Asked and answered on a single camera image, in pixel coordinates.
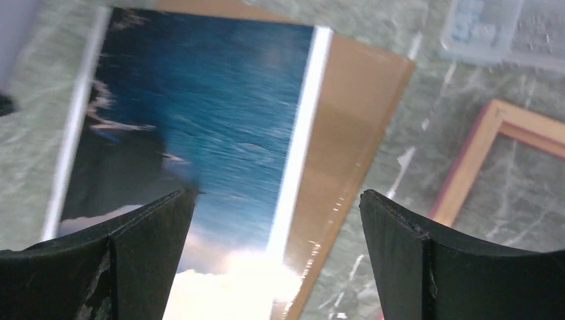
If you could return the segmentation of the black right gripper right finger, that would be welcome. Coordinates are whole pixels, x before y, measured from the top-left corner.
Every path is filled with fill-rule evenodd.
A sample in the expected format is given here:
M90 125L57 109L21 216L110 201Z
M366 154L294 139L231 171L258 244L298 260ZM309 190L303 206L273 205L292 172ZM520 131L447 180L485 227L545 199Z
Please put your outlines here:
M564 252L481 240L368 189L360 216L385 319L563 319Z

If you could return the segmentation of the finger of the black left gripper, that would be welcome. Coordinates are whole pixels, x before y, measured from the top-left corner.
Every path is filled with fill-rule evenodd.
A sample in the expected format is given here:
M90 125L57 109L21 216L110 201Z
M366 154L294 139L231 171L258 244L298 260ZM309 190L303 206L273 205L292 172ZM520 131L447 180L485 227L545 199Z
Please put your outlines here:
M13 99L4 94L0 94L0 117L10 115L16 111L16 106Z

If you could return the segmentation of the pink wooden picture frame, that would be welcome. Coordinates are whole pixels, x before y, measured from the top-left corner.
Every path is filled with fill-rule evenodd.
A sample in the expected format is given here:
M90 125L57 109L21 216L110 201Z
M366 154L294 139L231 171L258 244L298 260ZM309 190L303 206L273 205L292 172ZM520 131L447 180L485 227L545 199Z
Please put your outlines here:
M480 112L428 214L517 249L564 252L564 124L494 100Z

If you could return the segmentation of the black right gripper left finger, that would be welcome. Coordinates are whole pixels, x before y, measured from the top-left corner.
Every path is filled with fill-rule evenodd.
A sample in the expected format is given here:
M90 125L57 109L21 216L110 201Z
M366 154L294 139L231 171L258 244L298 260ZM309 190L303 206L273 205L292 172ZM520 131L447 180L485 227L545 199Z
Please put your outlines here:
M2 319L161 319L197 191L1 252Z

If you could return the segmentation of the sea and cloud photo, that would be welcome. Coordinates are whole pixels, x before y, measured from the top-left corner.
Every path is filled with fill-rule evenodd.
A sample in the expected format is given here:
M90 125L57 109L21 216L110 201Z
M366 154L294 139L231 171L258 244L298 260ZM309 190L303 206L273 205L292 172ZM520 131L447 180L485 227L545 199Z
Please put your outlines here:
M198 189L165 319L269 319L333 32L99 7L42 240Z

